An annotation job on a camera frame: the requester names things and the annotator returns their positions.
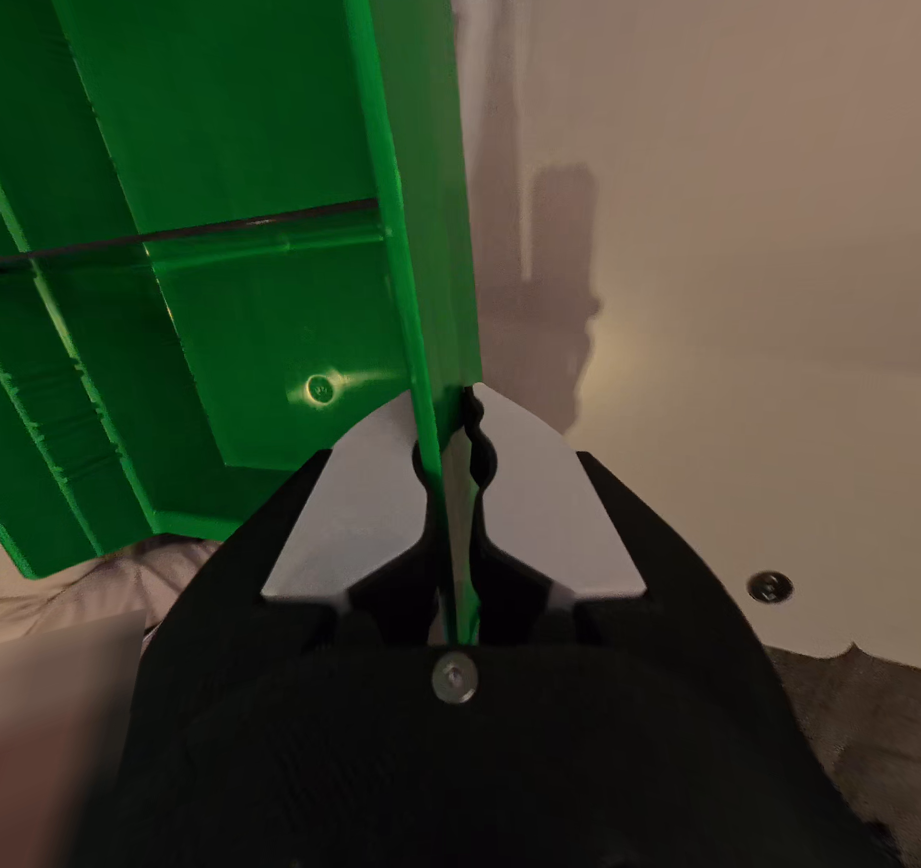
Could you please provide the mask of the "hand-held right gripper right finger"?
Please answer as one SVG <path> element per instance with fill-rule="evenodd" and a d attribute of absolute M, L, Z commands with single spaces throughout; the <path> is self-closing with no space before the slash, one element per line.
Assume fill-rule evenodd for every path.
<path fill-rule="evenodd" d="M 563 437 L 482 382 L 463 394 L 476 485 L 470 573 L 481 602 L 641 598 L 647 585 Z"/>

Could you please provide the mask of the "green plastic bin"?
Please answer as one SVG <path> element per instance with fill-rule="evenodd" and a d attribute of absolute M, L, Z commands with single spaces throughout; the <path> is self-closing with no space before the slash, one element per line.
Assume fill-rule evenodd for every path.
<path fill-rule="evenodd" d="M 450 0 L 2 0 L 2 555 L 227 539 L 481 378 Z"/>

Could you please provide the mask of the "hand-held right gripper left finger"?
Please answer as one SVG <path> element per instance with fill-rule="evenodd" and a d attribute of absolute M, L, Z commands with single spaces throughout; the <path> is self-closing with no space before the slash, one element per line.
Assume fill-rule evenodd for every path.
<path fill-rule="evenodd" d="M 426 552 L 439 519 L 418 445 L 408 390 L 352 425 L 331 449 L 261 597 L 349 604 L 354 588 Z"/>

